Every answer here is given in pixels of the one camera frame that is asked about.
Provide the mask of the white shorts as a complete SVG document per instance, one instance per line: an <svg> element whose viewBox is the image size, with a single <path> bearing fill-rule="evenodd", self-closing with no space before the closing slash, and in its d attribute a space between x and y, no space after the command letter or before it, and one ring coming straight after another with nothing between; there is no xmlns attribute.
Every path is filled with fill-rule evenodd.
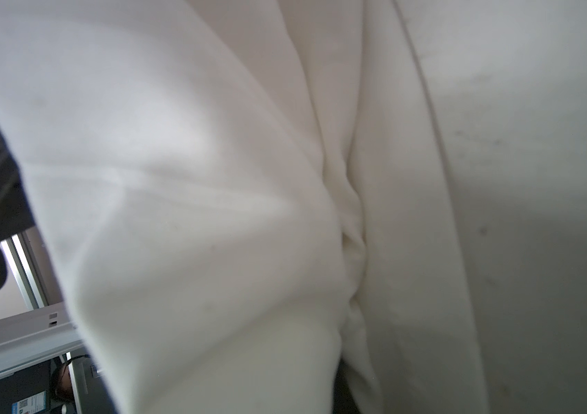
<svg viewBox="0 0 587 414"><path fill-rule="evenodd" d="M394 1L0 1L0 130L122 413L486 413Z"/></svg>

